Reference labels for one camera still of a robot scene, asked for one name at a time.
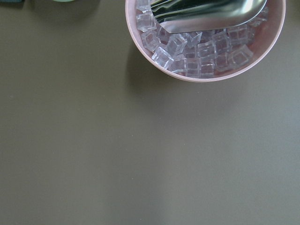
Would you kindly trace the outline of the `grey folded cloth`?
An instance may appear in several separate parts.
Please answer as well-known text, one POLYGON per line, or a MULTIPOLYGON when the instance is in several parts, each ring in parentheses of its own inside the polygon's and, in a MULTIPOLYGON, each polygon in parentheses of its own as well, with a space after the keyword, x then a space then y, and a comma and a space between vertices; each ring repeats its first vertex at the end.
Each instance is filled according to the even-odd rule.
POLYGON ((9 3, 9 4, 12 4, 12 3, 21 3, 23 1, 24 0, 0 0, 0 3, 9 3))

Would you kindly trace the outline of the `mint green bowl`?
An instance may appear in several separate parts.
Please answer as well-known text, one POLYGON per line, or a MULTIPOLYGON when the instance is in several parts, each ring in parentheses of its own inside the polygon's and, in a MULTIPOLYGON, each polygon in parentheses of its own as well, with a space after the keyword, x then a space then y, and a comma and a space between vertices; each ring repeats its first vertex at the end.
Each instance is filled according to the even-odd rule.
POLYGON ((53 0, 53 1, 56 1, 56 2, 72 2, 74 0, 53 0))

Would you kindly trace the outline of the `clear ice cubes pile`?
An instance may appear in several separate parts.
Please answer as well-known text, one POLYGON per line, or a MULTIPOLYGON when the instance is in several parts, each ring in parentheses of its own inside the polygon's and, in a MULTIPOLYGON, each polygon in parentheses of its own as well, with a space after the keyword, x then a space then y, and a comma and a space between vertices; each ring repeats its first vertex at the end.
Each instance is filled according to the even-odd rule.
POLYGON ((256 31, 268 20, 268 7, 237 27, 171 34, 155 20, 149 0, 134 1, 135 29, 143 51, 162 69, 182 77, 215 78, 250 64, 256 31))

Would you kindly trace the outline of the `pink bowl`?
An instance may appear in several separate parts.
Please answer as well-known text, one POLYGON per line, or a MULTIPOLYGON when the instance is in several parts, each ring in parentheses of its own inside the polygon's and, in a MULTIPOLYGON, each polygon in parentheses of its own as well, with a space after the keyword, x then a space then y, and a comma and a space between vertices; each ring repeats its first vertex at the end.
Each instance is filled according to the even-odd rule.
POLYGON ((182 76, 179 74, 175 74, 169 70, 164 69, 163 67, 156 64, 152 59, 152 53, 143 47, 141 38, 140 38, 140 31, 136 28, 136 20, 135 16, 138 13, 138 10, 135 8, 135 1, 134 0, 127 0, 125 1, 125 15, 126 15, 126 22, 127 27, 130 33, 130 36, 139 50, 139 52, 143 55, 143 57, 151 63, 154 67, 158 70, 163 72, 164 74, 187 82, 194 82, 194 83, 207 83, 207 82, 216 82, 221 80, 226 80, 235 76, 238 76, 256 64, 258 64, 273 48, 274 44, 276 43, 280 32, 282 30, 284 20, 285 20, 285 12, 286 12, 286 1, 285 0, 269 0, 267 1, 267 6, 269 8, 269 16, 268 21, 261 25, 256 33, 255 33, 255 41, 253 44, 250 45, 249 49, 253 52, 252 60, 232 71, 225 71, 223 73, 216 74, 213 78, 190 78, 186 76, 182 76))

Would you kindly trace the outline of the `steel ice scoop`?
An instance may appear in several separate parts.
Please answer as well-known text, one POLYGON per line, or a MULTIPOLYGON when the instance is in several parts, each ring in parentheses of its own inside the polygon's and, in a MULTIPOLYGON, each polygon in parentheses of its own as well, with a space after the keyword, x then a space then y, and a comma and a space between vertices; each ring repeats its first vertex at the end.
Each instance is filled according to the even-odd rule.
POLYGON ((155 20, 171 34, 239 26, 257 16, 265 0, 152 0, 155 20))

